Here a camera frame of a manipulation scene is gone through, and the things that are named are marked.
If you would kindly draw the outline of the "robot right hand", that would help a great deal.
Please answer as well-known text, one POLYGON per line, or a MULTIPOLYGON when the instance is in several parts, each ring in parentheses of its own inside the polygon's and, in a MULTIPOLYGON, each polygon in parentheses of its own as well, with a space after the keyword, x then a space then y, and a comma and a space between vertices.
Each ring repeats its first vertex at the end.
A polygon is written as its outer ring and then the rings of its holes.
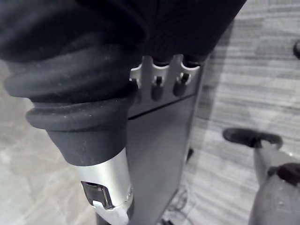
POLYGON ((87 199, 112 225, 126 225, 134 196, 126 157, 128 110, 143 56, 163 65, 203 60, 242 0, 3 0, 0 59, 9 95, 33 103, 43 129, 81 175, 87 199))

